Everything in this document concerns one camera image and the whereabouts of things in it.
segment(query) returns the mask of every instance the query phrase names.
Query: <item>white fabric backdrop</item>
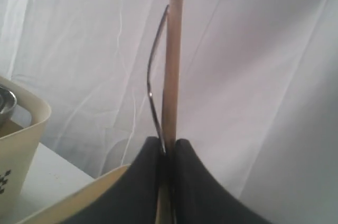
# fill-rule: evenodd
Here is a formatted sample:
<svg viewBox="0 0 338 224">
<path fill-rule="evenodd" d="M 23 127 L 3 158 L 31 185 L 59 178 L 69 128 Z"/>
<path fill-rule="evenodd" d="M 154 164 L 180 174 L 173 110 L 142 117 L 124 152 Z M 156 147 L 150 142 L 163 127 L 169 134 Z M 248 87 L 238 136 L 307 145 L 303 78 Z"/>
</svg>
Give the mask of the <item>white fabric backdrop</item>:
<svg viewBox="0 0 338 224">
<path fill-rule="evenodd" d="M 42 142 L 94 177 L 155 135 L 167 1 L 0 0 L 0 73 L 51 104 Z M 184 1 L 178 137 L 275 223 L 338 223 L 337 18 L 338 0 Z"/>
</svg>

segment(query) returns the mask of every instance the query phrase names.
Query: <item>metal wire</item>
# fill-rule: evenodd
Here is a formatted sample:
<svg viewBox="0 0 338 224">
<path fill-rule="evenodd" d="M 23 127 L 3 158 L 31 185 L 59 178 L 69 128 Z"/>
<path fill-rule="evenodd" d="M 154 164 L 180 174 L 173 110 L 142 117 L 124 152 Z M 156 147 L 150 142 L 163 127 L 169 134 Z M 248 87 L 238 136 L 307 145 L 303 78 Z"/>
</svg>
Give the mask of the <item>metal wire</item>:
<svg viewBox="0 0 338 224">
<path fill-rule="evenodd" d="M 157 46 L 158 46 L 158 43 L 159 43 L 159 39 L 161 37 L 162 31 L 163 31 L 163 28 L 164 28 L 164 24 L 166 22 L 168 8 L 169 8 L 169 5 L 166 6 L 166 8 L 163 12 L 161 21 L 159 23 L 159 26 L 158 26 L 158 29 L 157 29 L 157 32 L 156 32 L 156 36 L 155 36 L 155 40 L 154 40 L 154 43 L 153 43 L 153 47 L 152 47 L 152 50 L 150 52 L 149 61 L 148 61 L 148 70 L 147 70 L 147 91 L 148 91 L 150 108 L 151 108 L 151 111 L 152 111 L 153 121 L 154 121 L 154 124 L 155 124 L 157 135 L 161 140 L 162 150 L 163 150 L 164 154 L 166 154 L 165 142 L 164 142 L 164 137 L 163 137 L 163 131 L 162 131 L 161 125 L 158 121 L 158 117 L 157 117 L 157 113 L 156 113 L 150 77 L 151 77 L 152 63 L 153 63 L 155 52 L 156 52 L 156 49 L 157 49 Z"/>
</svg>

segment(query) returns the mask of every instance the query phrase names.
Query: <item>stainless steel bowl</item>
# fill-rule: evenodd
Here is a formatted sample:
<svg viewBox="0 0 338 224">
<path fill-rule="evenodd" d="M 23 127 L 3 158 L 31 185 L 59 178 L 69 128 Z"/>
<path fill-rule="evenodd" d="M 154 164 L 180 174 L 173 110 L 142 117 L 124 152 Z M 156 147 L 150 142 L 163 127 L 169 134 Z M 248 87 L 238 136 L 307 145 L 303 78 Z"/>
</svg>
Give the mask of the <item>stainless steel bowl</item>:
<svg viewBox="0 0 338 224">
<path fill-rule="evenodd" d="M 9 89 L 0 85 L 0 128 L 11 118 L 16 104 L 15 95 Z"/>
</svg>

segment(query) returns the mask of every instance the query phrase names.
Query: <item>white sheet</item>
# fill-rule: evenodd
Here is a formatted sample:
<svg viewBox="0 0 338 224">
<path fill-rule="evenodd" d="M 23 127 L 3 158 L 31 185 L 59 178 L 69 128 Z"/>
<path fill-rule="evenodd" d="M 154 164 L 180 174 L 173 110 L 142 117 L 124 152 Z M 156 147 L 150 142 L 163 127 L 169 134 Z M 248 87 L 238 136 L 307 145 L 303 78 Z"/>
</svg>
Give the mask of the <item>white sheet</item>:
<svg viewBox="0 0 338 224">
<path fill-rule="evenodd" d="M 167 1 L 0 0 L 0 73 L 51 104 L 42 142 L 94 177 L 155 135 L 145 72 Z M 338 0 L 184 0 L 178 137 L 276 223 L 338 221 L 337 10 Z"/>
</svg>

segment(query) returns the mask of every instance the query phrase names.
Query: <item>white table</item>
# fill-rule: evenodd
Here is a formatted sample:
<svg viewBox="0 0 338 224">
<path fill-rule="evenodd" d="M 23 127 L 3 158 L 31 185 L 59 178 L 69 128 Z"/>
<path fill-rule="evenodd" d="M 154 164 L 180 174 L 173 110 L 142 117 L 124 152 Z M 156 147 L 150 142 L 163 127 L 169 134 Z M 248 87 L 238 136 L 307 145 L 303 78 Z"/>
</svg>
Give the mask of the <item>white table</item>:
<svg viewBox="0 0 338 224">
<path fill-rule="evenodd" d="M 39 144 L 14 209 L 0 224 L 14 224 L 78 191 L 93 178 Z"/>
</svg>

